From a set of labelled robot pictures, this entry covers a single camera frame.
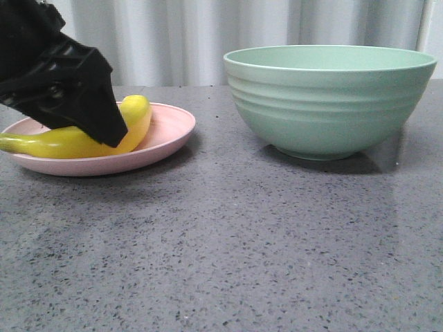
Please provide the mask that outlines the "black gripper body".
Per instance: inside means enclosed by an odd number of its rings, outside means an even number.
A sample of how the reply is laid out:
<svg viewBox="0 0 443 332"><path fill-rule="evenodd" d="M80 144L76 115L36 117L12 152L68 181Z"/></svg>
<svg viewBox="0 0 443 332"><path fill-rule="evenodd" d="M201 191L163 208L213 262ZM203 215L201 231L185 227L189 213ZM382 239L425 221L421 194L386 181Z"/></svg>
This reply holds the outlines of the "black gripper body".
<svg viewBox="0 0 443 332"><path fill-rule="evenodd" d="M64 81L66 71L45 68L64 42L65 20L44 1L1 2L1 89L44 86Z"/></svg>

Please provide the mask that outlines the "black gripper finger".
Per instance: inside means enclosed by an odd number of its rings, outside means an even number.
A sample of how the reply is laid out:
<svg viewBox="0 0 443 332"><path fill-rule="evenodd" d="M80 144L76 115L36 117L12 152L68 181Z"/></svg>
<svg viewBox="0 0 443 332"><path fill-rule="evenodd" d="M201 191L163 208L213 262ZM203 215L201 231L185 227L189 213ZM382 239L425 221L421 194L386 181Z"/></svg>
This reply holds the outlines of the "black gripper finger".
<svg viewBox="0 0 443 332"><path fill-rule="evenodd" d="M49 129L75 126L117 146L128 129L111 87L112 68L97 48L59 34L43 49L1 40L1 103Z"/></svg>

